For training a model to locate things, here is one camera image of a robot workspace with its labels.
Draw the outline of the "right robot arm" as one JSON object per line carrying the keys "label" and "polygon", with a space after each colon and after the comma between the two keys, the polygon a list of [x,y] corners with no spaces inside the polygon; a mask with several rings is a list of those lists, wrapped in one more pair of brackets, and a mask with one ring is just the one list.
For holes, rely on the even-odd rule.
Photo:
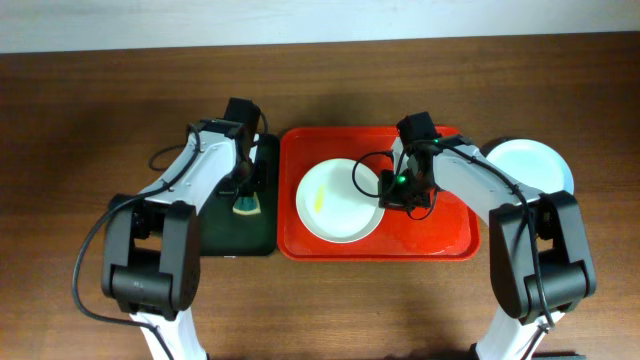
{"label": "right robot arm", "polygon": [[471,359],[530,359],[557,322],[596,289],[576,198],[545,193],[491,164],[462,135],[439,133],[426,112],[400,120],[379,180],[382,208],[435,210],[448,192],[489,229],[490,278],[498,309]]}

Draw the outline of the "white plate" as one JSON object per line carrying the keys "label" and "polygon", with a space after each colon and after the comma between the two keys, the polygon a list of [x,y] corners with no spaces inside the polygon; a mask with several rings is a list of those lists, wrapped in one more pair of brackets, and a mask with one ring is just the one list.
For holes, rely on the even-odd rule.
{"label": "white plate", "polygon": [[385,214],[371,196],[377,186],[377,175],[365,165],[345,158],[323,161],[298,184],[298,217],[307,230],[325,242],[358,242],[376,230]]}

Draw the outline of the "light blue plate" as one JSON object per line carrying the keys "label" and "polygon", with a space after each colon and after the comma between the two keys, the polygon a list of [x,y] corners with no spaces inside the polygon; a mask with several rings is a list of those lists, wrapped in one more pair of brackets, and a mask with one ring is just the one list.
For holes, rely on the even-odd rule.
{"label": "light blue plate", "polygon": [[575,192],[564,158],[548,145],[526,138],[503,137],[481,148],[482,155],[512,178],[545,193]]}

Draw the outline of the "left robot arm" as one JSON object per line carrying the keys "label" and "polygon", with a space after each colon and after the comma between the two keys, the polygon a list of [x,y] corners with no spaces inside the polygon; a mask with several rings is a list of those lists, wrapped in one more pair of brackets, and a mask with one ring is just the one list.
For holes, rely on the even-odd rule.
{"label": "left robot arm", "polygon": [[102,290],[142,329],[156,359],[205,359],[191,305],[200,278],[198,214],[211,195],[257,215],[255,155],[262,112],[231,98],[220,119],[188,129],[185,147],[137,196],[116,196],[106,227]]}

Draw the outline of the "green and yellow sponge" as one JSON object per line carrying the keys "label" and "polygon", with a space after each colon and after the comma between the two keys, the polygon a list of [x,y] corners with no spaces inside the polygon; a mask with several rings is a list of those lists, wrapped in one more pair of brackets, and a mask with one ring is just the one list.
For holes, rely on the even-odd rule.
{"label": "green and yellow sponge", "polygon": [[241,216],[253,216],[261,213],[259,198],[256,195],[251,197],[239,197],[232,206],[232,211]]}

